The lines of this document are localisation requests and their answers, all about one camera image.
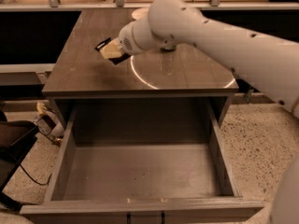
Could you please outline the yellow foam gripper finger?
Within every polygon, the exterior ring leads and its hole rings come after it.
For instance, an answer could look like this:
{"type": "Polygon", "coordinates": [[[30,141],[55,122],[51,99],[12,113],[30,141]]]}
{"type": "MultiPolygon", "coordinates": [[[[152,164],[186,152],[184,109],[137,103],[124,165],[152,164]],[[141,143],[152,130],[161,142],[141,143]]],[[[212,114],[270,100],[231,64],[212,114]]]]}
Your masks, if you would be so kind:
{"type": "Polygon", "coordinates": [[[99,51],[104,59],[120,58],[123,55],[120,40],[118,38],[107,39],[99,45],[99,51]]]}

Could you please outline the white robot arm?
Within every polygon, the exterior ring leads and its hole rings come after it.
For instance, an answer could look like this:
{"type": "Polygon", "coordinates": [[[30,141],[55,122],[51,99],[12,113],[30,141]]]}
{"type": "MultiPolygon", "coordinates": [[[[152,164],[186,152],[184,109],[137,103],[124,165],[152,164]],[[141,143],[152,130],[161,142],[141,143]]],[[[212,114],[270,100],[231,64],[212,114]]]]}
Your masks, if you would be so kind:
{"type": "Polygon", "coordinates": [[[205,17],[181,0],[155,0],[95,49],[118,64],[154,48],[191,45],[299,118],[299,44],[205,17]]]}

